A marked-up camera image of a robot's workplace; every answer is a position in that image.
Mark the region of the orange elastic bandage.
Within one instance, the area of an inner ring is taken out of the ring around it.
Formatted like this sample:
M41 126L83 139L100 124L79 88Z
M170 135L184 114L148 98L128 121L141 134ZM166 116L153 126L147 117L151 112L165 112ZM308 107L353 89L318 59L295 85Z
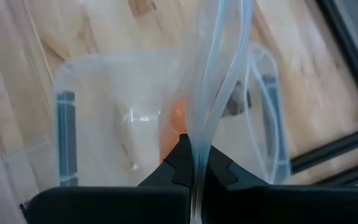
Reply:
M186 109L185 97L168 101L164 104L159 117L159 162L171 153L177 145L180 135L186 134Z

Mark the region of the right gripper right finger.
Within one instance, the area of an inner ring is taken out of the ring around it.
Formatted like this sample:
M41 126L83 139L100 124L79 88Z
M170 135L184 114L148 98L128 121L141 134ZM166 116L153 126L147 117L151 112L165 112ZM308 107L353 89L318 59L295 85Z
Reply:
M212 147L202 224L358 224L358 187L273 185Z

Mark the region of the black aluminium rig frame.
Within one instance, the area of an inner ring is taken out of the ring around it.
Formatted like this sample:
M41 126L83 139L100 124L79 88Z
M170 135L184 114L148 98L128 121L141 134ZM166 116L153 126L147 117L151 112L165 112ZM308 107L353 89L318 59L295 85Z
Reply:
M315 0L315 2L358 87L358 0ZM297 174L357 148L358 131L292 159L291 168ZM317 183L357 185L358 165L319 180Z

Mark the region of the clear plastic storage box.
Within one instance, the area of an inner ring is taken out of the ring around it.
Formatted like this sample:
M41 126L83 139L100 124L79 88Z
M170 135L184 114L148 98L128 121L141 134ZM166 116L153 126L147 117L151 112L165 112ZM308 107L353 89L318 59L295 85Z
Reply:
M55 82L60 176L136 186L159 162L159 117L179 78L174 50L87 55Z

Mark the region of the clear plastic bag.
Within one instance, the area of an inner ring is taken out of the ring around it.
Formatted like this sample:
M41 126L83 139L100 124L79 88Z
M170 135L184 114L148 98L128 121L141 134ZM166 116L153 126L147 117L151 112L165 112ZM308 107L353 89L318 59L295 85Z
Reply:
M176 71L180 82L165 101L187 99L193 170L190 224L202 224L212 147L267 183L281 184L291 174L280 71L271 52L250 40L253 13L253 0L201 0L196 27ZM222 118L237 81L249 91L252 106Z

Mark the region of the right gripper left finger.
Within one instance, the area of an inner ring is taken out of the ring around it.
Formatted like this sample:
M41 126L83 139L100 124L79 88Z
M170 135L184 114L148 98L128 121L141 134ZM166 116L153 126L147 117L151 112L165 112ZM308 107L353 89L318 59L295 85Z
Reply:
M55 187L20 210L27 224L190 224L191 144L186 134L136 187Z

